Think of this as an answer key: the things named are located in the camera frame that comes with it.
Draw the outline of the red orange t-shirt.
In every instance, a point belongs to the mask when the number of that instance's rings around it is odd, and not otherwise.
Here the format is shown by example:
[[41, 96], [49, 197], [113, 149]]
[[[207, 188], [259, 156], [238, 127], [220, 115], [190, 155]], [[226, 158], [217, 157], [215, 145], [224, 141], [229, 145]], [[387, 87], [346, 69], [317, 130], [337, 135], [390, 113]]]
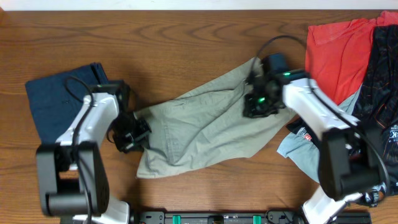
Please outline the red orange t-shirt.
[[368, 67], [376, 27], [397, 24], [397, 13], [308, 27], [305, 69], [334, 99], [357, 89]]

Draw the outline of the light blue garment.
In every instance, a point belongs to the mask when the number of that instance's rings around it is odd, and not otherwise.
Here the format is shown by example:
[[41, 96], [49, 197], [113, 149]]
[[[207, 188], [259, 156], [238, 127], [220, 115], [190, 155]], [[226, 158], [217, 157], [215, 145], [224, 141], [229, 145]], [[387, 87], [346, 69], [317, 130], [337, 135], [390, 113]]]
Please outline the light blue garment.
[[[343, 98], [334, 99], [335, 94], [332, 93], [329, 98], [338, 105], [338, 107], [347, 114], [352, 114], [355, 103], [359, 97], [361, 85], [349, 91], [350, 95], [343, 94]], [[316, 136], [313, 137], [310, 128], [302, 118], [297, 118], [289, 123], [286, 128], [290, 133], [282, 140], [277, 152], [285, 158], [290, 158], [296, 166], [303, 171], [312, 180], [319, 183], [318, 180], [318, 163], [319, 150], [315, 144]]]

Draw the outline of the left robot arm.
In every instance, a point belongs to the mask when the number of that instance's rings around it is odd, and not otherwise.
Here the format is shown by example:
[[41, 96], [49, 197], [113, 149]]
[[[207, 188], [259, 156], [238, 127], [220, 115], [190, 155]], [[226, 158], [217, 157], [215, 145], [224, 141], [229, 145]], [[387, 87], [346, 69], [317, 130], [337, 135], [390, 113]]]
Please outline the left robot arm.
[[131, 89], [124, 81], [84, 87], [87, 94], [70, 127], [37, 148], [42, 212], [62, 223], [133, 223], [129, 204], [110, 194], [100, 146], [112, 133], [118, 151], [143, 151], [152, 130], [128, 109]]

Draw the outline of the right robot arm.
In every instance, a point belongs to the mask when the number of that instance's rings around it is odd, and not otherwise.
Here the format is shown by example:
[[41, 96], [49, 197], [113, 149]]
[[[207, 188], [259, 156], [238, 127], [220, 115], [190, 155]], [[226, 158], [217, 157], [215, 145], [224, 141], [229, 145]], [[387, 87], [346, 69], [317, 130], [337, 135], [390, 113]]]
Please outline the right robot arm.
[[243, 115], [264, 118], [289, 108], [320, 141], [319, 187], [294, 214], [280, 214], [281, 223], [359, 223], [362, 215], [341, 211], [370, 192], [387, 187], [389, 174], [378, 154], [377, 128], [347, 114], [319, 89], [305, 70], [291, 70], [282, 54], [254, 57], [249, 67]]

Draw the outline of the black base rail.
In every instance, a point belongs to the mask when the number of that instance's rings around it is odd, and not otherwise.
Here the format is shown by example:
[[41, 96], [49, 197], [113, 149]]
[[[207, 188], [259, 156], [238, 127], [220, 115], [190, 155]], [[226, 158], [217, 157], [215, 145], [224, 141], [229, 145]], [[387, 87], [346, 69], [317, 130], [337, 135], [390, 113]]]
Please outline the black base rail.
[[304, 216], [288, 210], [265, 213], [169, 213], [142, 212], [131, 215], [130, 224], [306, 224]]

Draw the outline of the navy blue shorts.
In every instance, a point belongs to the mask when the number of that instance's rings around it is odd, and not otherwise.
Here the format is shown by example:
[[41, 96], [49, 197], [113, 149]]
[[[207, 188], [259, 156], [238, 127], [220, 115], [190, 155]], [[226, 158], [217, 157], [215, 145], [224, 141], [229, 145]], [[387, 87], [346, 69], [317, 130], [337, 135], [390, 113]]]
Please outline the navy blue shorts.
[[26, 82], [30, 111], [43, 143], [55, 142], [69, 128], [82, 107], [86, 89], [75, 80], [67, 80], [68, 77], [77, 77], [87, 85], [108, 83], [100, 63]]

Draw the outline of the khaki shorts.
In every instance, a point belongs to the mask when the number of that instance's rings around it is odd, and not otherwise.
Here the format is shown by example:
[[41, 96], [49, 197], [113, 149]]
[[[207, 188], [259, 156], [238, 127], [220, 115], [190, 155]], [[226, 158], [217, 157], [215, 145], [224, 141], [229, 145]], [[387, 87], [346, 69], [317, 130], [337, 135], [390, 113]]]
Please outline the khaki shorts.
[[164, 103], [136, 113], [152, 132], [137, 169], [140, 179], [156, 179], [252, 157], [295, 113], [282, 109], [265, 118], [243, 116], [251, 63]]

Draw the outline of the black patterned garment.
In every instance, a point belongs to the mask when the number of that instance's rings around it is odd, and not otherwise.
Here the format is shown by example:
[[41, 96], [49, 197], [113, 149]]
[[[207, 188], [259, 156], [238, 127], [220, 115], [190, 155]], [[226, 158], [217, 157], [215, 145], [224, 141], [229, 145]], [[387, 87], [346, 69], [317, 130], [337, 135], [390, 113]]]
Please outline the black patterned garment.
[[388, 128], [397, 119], [397, 26], [376, 27], [353, 115]]

